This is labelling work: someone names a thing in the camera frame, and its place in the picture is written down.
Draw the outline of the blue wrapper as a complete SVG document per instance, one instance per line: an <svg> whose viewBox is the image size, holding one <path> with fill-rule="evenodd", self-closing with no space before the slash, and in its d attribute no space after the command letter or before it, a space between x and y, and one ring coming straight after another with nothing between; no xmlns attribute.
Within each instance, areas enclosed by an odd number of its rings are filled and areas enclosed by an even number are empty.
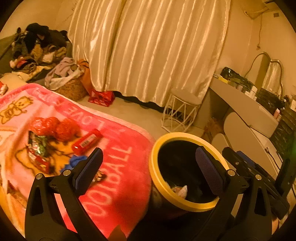
<svg viewBox="0 0 296 241"><path fill-rule="evenodd" d="M65 170L72 170L80 161L87 159L87 156L76 156L73 155L68 164L65 164L64 167L60 170L60 173L63 173Z"/></svg>

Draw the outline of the white red plastic bag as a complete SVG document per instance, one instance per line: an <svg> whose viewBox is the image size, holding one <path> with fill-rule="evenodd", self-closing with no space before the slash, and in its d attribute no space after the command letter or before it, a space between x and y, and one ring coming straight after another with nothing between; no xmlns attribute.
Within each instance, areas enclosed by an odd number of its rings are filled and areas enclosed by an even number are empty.
<svg viewBox="0 0 296 241"><path fill-rule="evenodd" d="M172 192L177 194L178 197L181 197L182 199L185 199L187 197L187 193L188 193L187 185L184 185L183 187L174 186L171 188L171 190Z"/></svg>

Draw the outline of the red crinkled plastic bag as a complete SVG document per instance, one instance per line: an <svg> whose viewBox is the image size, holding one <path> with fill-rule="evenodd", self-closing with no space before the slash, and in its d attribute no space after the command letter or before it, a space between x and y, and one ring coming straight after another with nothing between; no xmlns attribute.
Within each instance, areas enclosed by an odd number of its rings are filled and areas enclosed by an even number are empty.
<svg viewBox="0 0 296 241"><path fill-rule="evenodd" d="M38 136L53 137L61 142L72 141L81 134L80 126L75 120L70 118L59 120L54 116L35 118L31 122L30 130Z"/></svg>

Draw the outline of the yellow rimmed black trash bin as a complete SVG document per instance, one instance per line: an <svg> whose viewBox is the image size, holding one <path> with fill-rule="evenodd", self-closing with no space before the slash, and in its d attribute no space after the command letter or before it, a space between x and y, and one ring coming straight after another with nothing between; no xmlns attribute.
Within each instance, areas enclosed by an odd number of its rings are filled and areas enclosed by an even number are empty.
<svg viewBox="0 0 296 241"><path fill-rule="evenodd" d="M197 162L196 149L204 147L225 169L227 161L210 143L189 133L167 133L156 140L149 158L152 192L149 212L161 219L171 219L187 212L212 210L219 198L214 195ZM174 186L187 185L185 199L172 192Z"/></svg>

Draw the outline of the green black snack packet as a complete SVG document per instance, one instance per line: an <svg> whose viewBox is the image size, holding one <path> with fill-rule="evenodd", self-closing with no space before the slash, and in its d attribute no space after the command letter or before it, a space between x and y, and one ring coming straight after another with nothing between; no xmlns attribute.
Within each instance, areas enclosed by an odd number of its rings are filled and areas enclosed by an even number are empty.
<svg viewBox="0 0 296 241"><path fill-rule="evenodd" d="M48 149L47 136L36 135L28 132L27 154L30 162L40 171L46 174L51 173L50 153Z"/></svg>

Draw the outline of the red snack bar wrapper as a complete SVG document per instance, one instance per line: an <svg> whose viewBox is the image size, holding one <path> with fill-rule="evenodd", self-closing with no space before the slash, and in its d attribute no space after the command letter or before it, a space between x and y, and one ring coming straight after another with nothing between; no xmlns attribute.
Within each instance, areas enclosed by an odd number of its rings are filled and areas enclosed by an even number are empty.
<svg viewBox="0 0 296 241"><path fill-rule="evenodd" d="M87 150L89 150L93 145L95 145L99 140L101 140L102 137L102 133L98 129L94 128L86 135L74 142L74 144L71 147L73 153L76 156L83 155Z"/></svg>

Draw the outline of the white chair by table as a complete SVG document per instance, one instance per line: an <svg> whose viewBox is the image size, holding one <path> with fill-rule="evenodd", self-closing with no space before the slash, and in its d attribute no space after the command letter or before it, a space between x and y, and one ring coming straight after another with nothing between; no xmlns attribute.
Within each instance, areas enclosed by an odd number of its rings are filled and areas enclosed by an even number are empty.
<svg viewBox="0 0 296 241"><path fill-rule="evenodd" d="M216 134L211 142L219 152L222 152L225 147L230 147L236 152L241 151L262 166L270 175L276 173L269 154L237 113L231 112L227 115L223 130L224 133Z"/></svg>

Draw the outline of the pink cartoon fleece blanket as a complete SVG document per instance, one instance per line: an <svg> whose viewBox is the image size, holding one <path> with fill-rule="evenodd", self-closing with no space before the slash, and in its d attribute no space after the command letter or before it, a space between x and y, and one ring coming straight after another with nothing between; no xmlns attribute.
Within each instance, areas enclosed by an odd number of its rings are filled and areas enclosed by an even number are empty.
<svg viewBox="0 0 296 241"><path fill-rule="evenodd" d="M151 194L152 137L38 84L1 97L1 240L125 240Z"/></svg>

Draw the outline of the white dressing table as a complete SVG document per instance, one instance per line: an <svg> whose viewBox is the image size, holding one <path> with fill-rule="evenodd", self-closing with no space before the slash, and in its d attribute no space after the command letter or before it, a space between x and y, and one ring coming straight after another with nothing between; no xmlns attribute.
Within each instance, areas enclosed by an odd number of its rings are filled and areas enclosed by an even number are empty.
<svg viewBox="0 0 296 241"><path fill-rule="evenodd" d="M269 154L271 163L276 171L271 176L273 178L276 177L280 160L270 138L278 126L278 121L258 102L221 80L213 78L210 89L226 102L230 107L230 113L237 113L259 139L264 150Z"/></svg>

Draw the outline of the red gift bag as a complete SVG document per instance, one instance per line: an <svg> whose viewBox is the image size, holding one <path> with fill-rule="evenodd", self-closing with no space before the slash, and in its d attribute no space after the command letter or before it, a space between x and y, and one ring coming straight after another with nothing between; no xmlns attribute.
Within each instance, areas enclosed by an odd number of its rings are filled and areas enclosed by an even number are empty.
<svg viewBox="0 0 296 241"><path fill-rule="evenodd" d="M113 91L99 92L92 89L88 102L109 107L114 100L115 100L115 95Z"/></svg>

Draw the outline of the woven laundry basket with clothes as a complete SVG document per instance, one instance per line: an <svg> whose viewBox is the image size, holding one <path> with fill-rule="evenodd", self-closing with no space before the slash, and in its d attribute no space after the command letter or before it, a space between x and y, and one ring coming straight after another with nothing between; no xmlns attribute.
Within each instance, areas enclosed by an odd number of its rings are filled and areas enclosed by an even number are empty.
<svg viewBox="0 0 296 241"><path fill-rule="evenodd" d="M82 84L85 68L77 65L74 59L64 57L45 77L45 87L73 101L79 101L87 95Z"/></svg>

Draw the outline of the orange bag by curtain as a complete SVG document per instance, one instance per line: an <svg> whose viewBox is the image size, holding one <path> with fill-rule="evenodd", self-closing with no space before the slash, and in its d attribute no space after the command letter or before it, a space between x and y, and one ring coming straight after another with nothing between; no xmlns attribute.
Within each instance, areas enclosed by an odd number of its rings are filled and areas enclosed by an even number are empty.
<svg viewBox="0 0 296 241"><path fill-rule="evenodd" d="M80 78L80 81L81 81L82 85L84 86L84 88L86 89L88 95L91 95L92 90L93 90L93 85L92 85L92 81L91 81L91 72L90 72L89 63L84 59L80 59L77 62L77 65L79 65L79 67L82 70L84 70L84 73Z"/></svg>

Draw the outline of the pile of clothes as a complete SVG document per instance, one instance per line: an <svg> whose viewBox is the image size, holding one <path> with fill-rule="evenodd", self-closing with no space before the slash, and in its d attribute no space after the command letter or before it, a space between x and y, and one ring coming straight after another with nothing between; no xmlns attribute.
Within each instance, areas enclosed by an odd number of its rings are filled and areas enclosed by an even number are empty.
<svg viewBox="0 0 296 241"><path fill-rule="evenodd" d="M67 56L69 43L66 30L51 30L38 23L29 24L24 31L18 27L11 43L12 73L29 80L43 70L52 69Z"/></svg>

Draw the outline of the cream satin curtain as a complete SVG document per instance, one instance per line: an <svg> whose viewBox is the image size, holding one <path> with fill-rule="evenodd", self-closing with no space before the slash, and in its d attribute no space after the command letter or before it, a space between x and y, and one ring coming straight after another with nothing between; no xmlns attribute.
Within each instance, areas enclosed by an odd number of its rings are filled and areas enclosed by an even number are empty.
<svg viewBox="0 0 296 241"><path fill-rule="evenodd" d="M96 91L165 106L173 88L202 101L224 45L230 1L79 1L68 36Z"/></svg>

